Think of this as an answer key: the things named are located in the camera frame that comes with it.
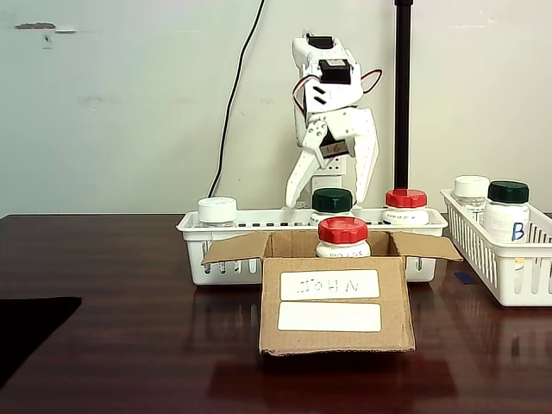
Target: wall stain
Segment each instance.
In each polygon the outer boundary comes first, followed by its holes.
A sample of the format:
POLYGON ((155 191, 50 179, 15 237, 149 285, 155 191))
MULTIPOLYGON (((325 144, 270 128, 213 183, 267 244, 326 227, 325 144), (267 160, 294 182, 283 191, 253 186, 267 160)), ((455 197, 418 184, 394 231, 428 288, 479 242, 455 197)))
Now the wall stain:
POLYGON ((47 30, 55 29, 53 23, 21 23, 16 26, 17 30, 47 30))

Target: white wall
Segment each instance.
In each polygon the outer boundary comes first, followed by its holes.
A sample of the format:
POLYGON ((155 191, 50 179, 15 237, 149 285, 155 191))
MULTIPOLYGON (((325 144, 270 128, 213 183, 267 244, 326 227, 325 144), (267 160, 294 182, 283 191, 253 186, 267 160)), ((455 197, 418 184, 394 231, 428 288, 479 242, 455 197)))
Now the white wall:
MULTIPOLYGON (((257 4, 2 0, 0 217, 194 209, 216 169, 224 106, 257 4), (13 29, 24 22, 78 32, 54 34, 44 49, 44 32, 13 29)), ((291 41, 308 28, 340 37, 366 70, 386 72, 362 102, 381 147, 365 205, 382 204, 392 185, 392 4, 267 0, 220 193, 242 208, 283 204, 298 154, 291 41)), ((548 0, 415 0, 411 184, 433 206, 442 208, 438 190, 456 175, 477 173, 524 180, 533 203, 552 210, 551 16, 548 0)))

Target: green cap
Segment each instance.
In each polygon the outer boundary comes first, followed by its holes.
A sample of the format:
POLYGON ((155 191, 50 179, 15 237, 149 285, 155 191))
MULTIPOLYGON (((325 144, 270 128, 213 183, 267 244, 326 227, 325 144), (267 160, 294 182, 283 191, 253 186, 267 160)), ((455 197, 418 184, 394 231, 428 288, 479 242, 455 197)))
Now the green cap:
POLYGON ((529 201, 529 186, 517 181, 493 181, 489 185, 488 197, 497 203, 527 203, 529 201))
POLYGON ((344 188, 319 188, 312 194, 312 208, 321 213, 343 213, 353 208, 353 194, 344 188))

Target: black cable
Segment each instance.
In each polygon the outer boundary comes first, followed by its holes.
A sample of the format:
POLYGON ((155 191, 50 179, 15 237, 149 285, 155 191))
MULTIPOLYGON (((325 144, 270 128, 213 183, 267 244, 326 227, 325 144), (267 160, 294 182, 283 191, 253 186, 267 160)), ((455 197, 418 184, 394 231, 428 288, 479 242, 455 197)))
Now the black cable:
POLYGON ((366 95, 366 94, 370 93, 371 91, 373 91, 373 89, 378 85, 378 83, 381 80, 381 77, 383 76, 383 71, 381 69, 374 69, 374 70, 368 72, 366 75, 362 76, 361 82, 364 82, 366 79, 368 79, 369 77, 371 77, 375 73, 378 73, 378 78, 375 80, 375 82, 372 84, 372 86, 370 86, 367 90, 363 91, 364 95, 366 95))
POLYGON ((243 44, 243 47, 240 51, 240 59, 238 59, 238 68, 235 73, 234 86, 232 86, 232 92, 230 92, 230 98, 228 100, 228 104, 226 105, 226 114, 224 115, 223 136, 221 138, 221 146, 218 153, 218 167, 216 168, 215 179, 213 179, 213 184, 210 186, 208 197, 213 197, 213 194, 215 194, 218 180, 221 178, 221 174, 223 173, 224 145, 226 144, 226 134, 228 133, 228 124, 230 119, 230 111, 232 109, 232 103, 234 102, 235 92, 238 89, 238 83, 240 82, 240 76, 242 75, 243 57, 245 56, 245 52, 248 49, 249 42, 253 38, 255 30, 259 25, 260 15, 262 13, 262 10, 265 8, 265 1, 266 0, 260 0, 259 9, 257 10, 257 15, 255 16, 253 26, 251 27, 248 37, 245 40, 245 43, 243 44))

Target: white cap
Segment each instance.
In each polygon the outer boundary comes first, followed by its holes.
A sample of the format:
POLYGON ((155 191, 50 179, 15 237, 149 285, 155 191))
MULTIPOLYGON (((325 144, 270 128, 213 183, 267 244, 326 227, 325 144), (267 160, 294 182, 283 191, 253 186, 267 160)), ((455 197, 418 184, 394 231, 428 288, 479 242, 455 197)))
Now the white cap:
POLYGON ((458 197, 486 197, 489 189, 489 179, 477 175, 462 175, 455 179, 455 195, 458 197))
POLYGON ((233 222, 237 218, 237 202, 230 197, 202 198, 198 201, 199 221, 202 223, 233 222))

